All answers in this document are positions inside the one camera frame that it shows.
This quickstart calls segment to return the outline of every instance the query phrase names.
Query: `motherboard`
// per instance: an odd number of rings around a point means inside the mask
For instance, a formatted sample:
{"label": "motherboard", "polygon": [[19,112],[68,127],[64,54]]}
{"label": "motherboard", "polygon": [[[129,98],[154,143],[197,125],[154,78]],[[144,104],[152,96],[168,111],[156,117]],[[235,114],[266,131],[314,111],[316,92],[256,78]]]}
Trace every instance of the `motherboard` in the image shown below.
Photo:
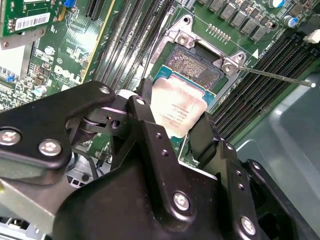
{"label": "motherboard", "polygon": [[[297,86],[237,66],[303,81],[320,64],[317,0],[0,3],[0,111],[89,81],[130,91],[142,78],[162,91],[176,81],[236,143]],[[183,129],[171,131],[173,148],[195,167]],[[107,161],[110,141],[98,134],[82,146]]]}

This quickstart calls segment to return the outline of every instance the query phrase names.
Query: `green circuit board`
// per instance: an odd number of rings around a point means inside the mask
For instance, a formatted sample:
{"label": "green circuit board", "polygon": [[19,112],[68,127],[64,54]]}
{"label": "green circuit board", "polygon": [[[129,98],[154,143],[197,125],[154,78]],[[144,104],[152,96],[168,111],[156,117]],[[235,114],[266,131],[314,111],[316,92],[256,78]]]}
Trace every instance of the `green circuit board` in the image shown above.
{"label": "green circuit board", "polygon": [[1,0],[0,37],[58,20],[62,0]]}
{"label": "green circuit board", "polygon": [[[306,3],[302,4],[298,0],[288,0],[281,8],[270,8],[268,7],[268,1],[265,0],[229,0],[224,1],[218,9],[212,6],[215,1],[175,1],[170,9],[170,14],[164,24],[159,40],[161,40],[167,29],[182,16],[188,14],[192,16],[192,31],[195,34],[228,56],[238,51],[245,52],[246,62],[244,65],[252,68],[288,28],[284,24],[285,16],[296,17],[299,25],[313,14],[312,7],[308,9],[306,8]],[[116,23],[119,22],[121,13],[123,13],[122,11],[124,11],[124,5],[126,3],[133,4],[134,2],[133,0],[129,2],[106,0],[103,2],[101,14],[93,21],[86,17],[88,1],[77,0],[74,7],[66,9],[61,21],[53,21],[53,24],[49,22],[45,36],[37,40],[33,45],[28,76],[19,81],[6,82],[5,76],[0,72],[0,111],[38,99],[39,97],[33,94],[38,86],[46,87],[46,93],[42,96],[45,97],[93,80],[97,68],[100,67],[99,63],[103,51],[110,44],[108,40],[119,30],[115,29],[115,27],[117,26]],[[249,4],[246,8],[243,8],[242,5],[246,2]],[[313,2],[314,5],[316,4],[315,0],[308,0],[307,2],[311,3],[311,5]],[[45,3],[35,3],[34,7]],[[150,3],[151,1],[146,1],[144,4],[149,5]],[[224,12],[230,5],[233,6],[234,13],[233,17],[228,18],[228,15]],[[299,11],[297,6],[303,7],[303,10]],[[142,6],[141,13],[143,13],[144,9],[145,6]],[[236,13],[243,13],[246,19],[239,26],[234,22]],[[247,28],[244,29],[246,21],[250,21],[253,24],[248,26],[248,28],[252,28],[252,31]],[[133,26],[141,24],[139,21],[132,23]],[[261,38],[254,34],[258,30],[262,30]],[[161,66],[166,64],[176,45],[168,43],[165,46],[151,69],[151,78],[154,78]],[[120,80],[113,87],[114,89],[126,88],[131,91],[134,90],[137,83],[139,83],[140,76],[135,76],[130,72],[130,68],[136,70],[140,65],[140,62],[135,62],[138,54],[141,54],[141,51],[137,47],[132,58],[127,59],[129,64],[123,74],[116,74],[116,71],[111,69],[107,84],[113,84],[110,79],[116,77]],[[318,64],[319,62],[315,62],[310,65],[304,75],[311,73]],[[234,85],[229,89],[229,93],[241,82],[245,75],[245,72],[240,73]],[[217,82],[214,88],[209,90],[218,93],[227,81],[224,77]],[[182,139],[172,140],[173,148],[177,155],[182,141]],[[91,156],[98,158],[102,153],[107,154],[110,151],[109,144],[110,137],[99,134],[94,140],[83,145],[87,147]],[[184,147],[182,159],[190,165],[196,166],[197,163],[194,162],[191,155],[185,156],[186,149]]]}

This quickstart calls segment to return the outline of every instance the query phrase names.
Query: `circuit board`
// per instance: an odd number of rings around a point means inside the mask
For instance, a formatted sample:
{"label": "circuit board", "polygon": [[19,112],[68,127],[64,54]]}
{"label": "circuit board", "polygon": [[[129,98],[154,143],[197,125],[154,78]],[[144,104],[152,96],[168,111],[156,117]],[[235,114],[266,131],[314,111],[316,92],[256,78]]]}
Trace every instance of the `circuit board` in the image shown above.
{"label": "circuit board", "polygon": [[[34,7],[45,3],[35,3]],[[165,15],[165,8],[162,8],[164,3],[157,1],[153,5],[152,1],[105,0],[99,1],[99,5],[92,4],[92,1],[77,0],[75,5],[64,8],[63,13],[56,15],[58,20],[52,20],[53,24],[51,20],[48,22],[45,35],[33,45],[27,77],[8,82],[4,72],[0,71],[0,111],[92,80],[101,81],[115,90],[122,88],[135,90],[141,78],[139,71],[141,65],[146,64],[148,53],[151,51],[150,43],[153,40],[147,37],[155,36],[159,29],[157,26],[160,25],[156,25],[160,20],[158,16],[150,17],[146,12],[157,10]],[[299,28],[312,15],[314,16],[313,8],[316,6],[316,1],[312,0],[303,3],[288,0],[278,8],[270,7],[269,1],[265,0],[179,0],[171,6],[158,42],[161,41],[165,31],[179,19],[189,15],[192,17],[192,32],[195,35],[226,56],[232,56],[239,51],[244,52],[246,55],[244,66],[254,68],[285,35],[290,28],[289,25],[296,24],[294,28]],[[291,21],[284,21],[287,16],[292,17]],[[177,43],[168,42],[150,70],[149,77],[154,79],[163,65],[169,68],[176,67],[170,60],[181,53],[198,57],[194,51]],[[297,78],[303,79],[320,62],[315,58],[308,63],[296,76]],[[203,82],[199,85],[210,92],[221,94],[221,90],[230,80],[224,75],[220,76],[219,71],[210,66],[209,72],[216,73],[219,77],[212,84],[206,84],[202,79]],[[217,108],[247,77],[247,72],[240,72],[230,87],[207,111],[213,114],[219,113],[220,110]],[[273,99],[273,105],[294,87],[295,85],[286,86],[285,89],[288,90],[279,98]],[[251,119],[254,124],[257,123],[255,119]],[[182,138],[172,138],[177,155],[182,142]],[[91,156],[102,158],[110,154],[110,137],[107,135],[98,134],[94,140],[83,145],[87,147]],[[186,154],[189,154],[189,151],[184,147],[181,160],[196,166],[198,163],[190,154],[188,156]]]}
{"label": "circuit board", "polygon": [[0,3],[0,37],[56,22],[62,6],[61,0],[1,0]]}

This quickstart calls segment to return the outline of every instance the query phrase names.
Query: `barcode label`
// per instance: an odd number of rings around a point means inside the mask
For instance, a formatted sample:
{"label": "barcode label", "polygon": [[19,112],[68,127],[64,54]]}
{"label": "barcode label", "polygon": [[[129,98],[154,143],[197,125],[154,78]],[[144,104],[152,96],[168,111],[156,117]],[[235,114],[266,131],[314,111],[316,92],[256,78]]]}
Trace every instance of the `barcode label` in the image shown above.
{"label": "barcode label", "polygon": [[35,16],[26,16],[22,18],[18,18],[15,22],[15,30],[26,29],[30,27],[34,27],[40,24],[45,24],[49,22],[50,12],[35,15]]}

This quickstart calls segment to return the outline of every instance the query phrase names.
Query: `robotic arm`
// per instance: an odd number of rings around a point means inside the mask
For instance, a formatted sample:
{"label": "robotic arm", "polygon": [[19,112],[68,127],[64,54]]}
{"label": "robotic arm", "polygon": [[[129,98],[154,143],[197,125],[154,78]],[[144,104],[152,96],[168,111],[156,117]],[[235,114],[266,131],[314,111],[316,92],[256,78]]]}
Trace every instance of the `robotic arm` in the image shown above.
{"label": "robotic arm", "polygon": [[[177,161],[150,110],[92,81],[0,114],[0,203],[53,240],[319,239],[254,160],[242,163],[204,113],[189,131],[198,168]],[[72,147],[112,136],[111,172],[75,190]]]}

